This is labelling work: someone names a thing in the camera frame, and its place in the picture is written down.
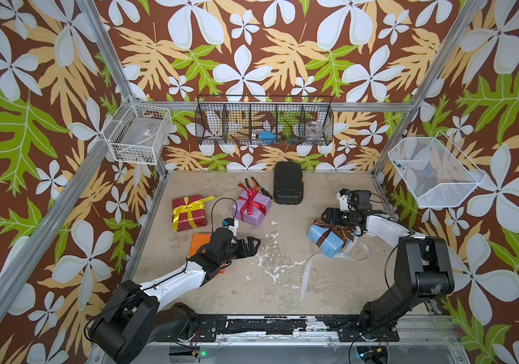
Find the brown ribbon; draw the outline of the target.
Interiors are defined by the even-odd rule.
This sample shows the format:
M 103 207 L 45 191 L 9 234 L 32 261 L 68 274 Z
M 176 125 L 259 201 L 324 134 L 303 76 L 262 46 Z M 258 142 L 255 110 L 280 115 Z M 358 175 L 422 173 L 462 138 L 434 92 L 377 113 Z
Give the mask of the brown ribbon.
M 329 235 L 333 234 L 335 235 L 342 244 L 347 244 L 348 242 L 352 241 L 354 238 L 353 231 L 350 230 L 347 227 L 343 227 L 340 225 L 333 225 L 333 224 L 327 224 L 321 219 L 316 219 L 312 222 L 313 227 L 320 227 L 324 229 L 324 232 L 319 234 L 317 240 L 315 241 L 316 245 L 321 247 L 325 240 L 328 238 Z

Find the blue object in basket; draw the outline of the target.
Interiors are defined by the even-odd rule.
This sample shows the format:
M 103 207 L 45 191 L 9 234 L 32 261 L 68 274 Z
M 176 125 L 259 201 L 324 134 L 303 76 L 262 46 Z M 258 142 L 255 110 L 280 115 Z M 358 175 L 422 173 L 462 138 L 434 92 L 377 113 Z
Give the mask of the blue object in basket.
M 276 143 L 277 136 L 269 131 L 264 131 L 259 134 L 259 140 L 262 145 L 269 146 L 269 145 L 272 145 L 273 143 Z

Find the red satin ribbon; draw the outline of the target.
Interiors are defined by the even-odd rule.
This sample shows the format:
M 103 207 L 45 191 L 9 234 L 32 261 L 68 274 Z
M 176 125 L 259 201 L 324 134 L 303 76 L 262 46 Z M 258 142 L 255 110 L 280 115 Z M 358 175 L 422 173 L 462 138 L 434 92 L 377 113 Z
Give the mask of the red satin ribbon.
M 245 221 L 245 215 L 253 215 L 253 209 L 258 209 L 263 215 L 268 212 L 267 206 L 256 202 L 255 198 L 259 195 L 258 192 L 249 190 L 242 184 L 238 184 L 240 188 L 244 190 L 242 195 L 238 198 L 238 201 L 243 201 L 243 205 L 238 209 L 239 217 L 241 221 Z

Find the white satin ribbon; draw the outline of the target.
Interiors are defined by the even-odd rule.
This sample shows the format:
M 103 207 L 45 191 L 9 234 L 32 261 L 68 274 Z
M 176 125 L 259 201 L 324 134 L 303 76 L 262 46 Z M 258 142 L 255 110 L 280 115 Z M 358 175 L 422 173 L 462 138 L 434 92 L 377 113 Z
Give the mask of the white satin ribbon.
M 355 258 L 351 255 L 352 250 L 356 247 L 360 247 L 364 251 L 364 257 L 363 258 Z M 347 245 L 347 247 L 342 248 L 340 252 L 335 253 L 332 257 L 327 256 L 324 253 L 316 253 L 313 256 L 311 256 L 307 261 L 306 265 L 304 267 L 303 276 L 302 276 L 302 282 L 300 285 L 300 299 L 304 300 L 306 297 L 306 291 L 309 285 L 309 278 L 312 270 L 312 266 L 314 262 L 318 259 L 326 260 L 326 261 L 332 261 L 333 259 L 346 259 L 354 262 L 362 262 L 366 261 L 371 256 L 371 250 L 369 246 L 361 240 L 361 238 L 353 238 L 352 241 Z

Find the orange gift box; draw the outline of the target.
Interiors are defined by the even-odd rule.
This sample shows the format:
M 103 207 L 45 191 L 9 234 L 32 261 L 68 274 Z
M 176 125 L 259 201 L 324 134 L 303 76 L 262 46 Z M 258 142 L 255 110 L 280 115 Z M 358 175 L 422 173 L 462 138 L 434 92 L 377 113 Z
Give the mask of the orange gift box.
M 195 234 L 191 241 L 190 246 L 190 262 L 195 262 L 200 265 L 203 271 L 206 273 L 206 278 L 211 279 L 216 276 L 220 271 L 226 268 L 227 265 L 219 268 L 217 265 L 209 262 L 203 257 L 203 250 L 210 241 L 211 234 Z

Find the orange handled pliers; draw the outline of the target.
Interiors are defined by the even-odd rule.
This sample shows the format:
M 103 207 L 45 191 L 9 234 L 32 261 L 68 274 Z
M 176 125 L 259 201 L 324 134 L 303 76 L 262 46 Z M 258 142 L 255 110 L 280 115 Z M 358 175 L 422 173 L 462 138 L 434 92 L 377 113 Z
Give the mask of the orange handled pliers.
M 273 200 L 273 197 L 271 196 L 271 194 L 265 188 L 263 188 L 254 177 L 246 178 L 245 184 L 249 190 L 261 193 L 264 196 L 270 198 L 270 200 Z

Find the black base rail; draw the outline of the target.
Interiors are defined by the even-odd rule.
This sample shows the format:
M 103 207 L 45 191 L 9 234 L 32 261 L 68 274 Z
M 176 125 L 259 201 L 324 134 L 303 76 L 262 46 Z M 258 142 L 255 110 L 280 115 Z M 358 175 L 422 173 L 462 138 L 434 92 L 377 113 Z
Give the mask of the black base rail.
M 357 315 L 202 315 L 168 310 L 149 318 L 116 314 L 108 321 L 97 321 L 90 337 L 102 347 L 113 345 L 116 351 L 154 342 L 206 344 L 229 335 L 292 337 L 305 332 L 336 333 L 341 342 L 385 335 L 397 341 L 396 325 L 367 326 Z

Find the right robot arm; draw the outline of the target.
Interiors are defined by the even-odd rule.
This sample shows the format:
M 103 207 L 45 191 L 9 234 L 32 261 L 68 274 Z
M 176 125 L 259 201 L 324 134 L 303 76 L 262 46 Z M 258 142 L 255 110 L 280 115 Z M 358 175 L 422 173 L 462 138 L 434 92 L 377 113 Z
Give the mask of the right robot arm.
M 368 233 L 392 247 L 394 283 L 382 296 L 365 304 L 357 324 L 359 335 L 367 341 L 383 338 L 411 309 L 454 289 L 447 243 L 374 210 L 371 195 L 369 190 L 342 189 L 337 193 L 338 208 L 327 208 L 322 214 L 324 223 L 335 229 L 357 236 Z

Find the light blue gift box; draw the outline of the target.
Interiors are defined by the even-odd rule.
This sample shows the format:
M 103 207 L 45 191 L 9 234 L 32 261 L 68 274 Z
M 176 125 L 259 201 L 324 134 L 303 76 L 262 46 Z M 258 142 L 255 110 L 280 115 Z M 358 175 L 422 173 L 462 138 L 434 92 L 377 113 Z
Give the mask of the light blue gift box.
M 307 233 L 307 236 L 309 239 L 311 239 L 312 242 L 317 240 L 319 234 L 323 233 L 324 229 L 320 227 L 313 227 L 311 226 L 309 229 L 309 232 Z M 344 247 L 344 244 L 333 234 L 329 235 L 328 238 L 325 240 L 323 245 L 319 247 L 322 252 L 332 258 L 336 256 L 338 253 L 340 253 L 341 249 Z

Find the purple gift box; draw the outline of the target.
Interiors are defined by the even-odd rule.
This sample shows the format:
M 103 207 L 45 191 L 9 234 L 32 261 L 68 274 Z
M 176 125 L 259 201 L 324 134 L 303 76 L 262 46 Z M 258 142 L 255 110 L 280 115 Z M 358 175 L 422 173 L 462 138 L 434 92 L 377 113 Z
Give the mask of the purple gift box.
M 271 198 L 246 187 L 243 189 L 241 195 L 236 199 L 233 213 L 237 220 L 258 228 L 271 209 Z

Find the black hard case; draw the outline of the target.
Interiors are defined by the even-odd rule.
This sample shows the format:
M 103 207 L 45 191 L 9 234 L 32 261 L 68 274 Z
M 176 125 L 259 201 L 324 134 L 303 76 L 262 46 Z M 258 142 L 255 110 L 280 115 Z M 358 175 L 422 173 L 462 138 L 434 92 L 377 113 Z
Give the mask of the black hard case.
M 280 205 L 299 205 L 303 201 L 303 170 L 296 162 L 277 162 L 274 166 L 273 200 Z

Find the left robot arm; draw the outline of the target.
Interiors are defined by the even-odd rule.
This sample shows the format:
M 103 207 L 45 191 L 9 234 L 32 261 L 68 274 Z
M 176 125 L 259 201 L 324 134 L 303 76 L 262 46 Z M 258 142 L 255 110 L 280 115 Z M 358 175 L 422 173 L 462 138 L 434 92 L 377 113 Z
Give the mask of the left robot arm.
M 236 259 L 256 256 L 260 244 L 259 238 L 237 238 L 232 227 L 217 228 L 182 267 L 151 282 L 123 282 L 86 337 L 116 363 L 132 362 L 155 341 L 179 344 L 196 338 L 199 315 L 177 298 L 201 288 Z

